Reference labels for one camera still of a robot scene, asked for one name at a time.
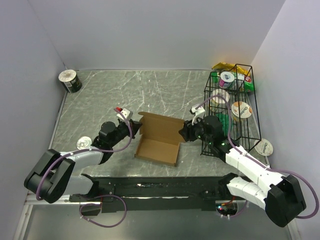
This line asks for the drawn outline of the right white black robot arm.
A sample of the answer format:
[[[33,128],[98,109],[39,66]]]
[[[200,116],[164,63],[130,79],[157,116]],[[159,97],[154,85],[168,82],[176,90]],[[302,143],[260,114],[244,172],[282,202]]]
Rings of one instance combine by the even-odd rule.
[[[186,142],[201,140],[207,144],[214,157],[249,178],[246,181],[235,174],[228,174],[218,187],[218,193],[223,199],[241,197],[264,209],[269,219],[282,228],[306,209],[297,178],[272,171],[255,159],[224,134],[218,117],[210,115],[196,121],[186,120],[179,134]]]

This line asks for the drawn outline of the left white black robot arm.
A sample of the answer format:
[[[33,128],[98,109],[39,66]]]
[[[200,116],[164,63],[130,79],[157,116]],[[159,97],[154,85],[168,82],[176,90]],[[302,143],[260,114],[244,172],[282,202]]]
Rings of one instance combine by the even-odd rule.
[[[36,195],[36,199],[49,204],[56,202],[63,195],[80,194],[87,201],[94,201],[99,195],[99,184],[91,176],[73,173],[93,165],[102,165],[109,160],[116,150],[113,149],[125,137],[130,140],[142,127],[139,121],[128,123],[111,121],[101,125],[98,136],[84,149],[58,152],[48,149],[27,175],[24,187]]]

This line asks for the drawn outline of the brown cardboard box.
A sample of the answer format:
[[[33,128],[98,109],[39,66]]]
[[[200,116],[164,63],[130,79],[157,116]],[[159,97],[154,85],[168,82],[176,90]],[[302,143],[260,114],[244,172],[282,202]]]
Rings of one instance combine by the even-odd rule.
[[[140,141],[134,157],[141,160],[175,167],[180,144],[185,140],[179,134],[184,120],[140,111]]]

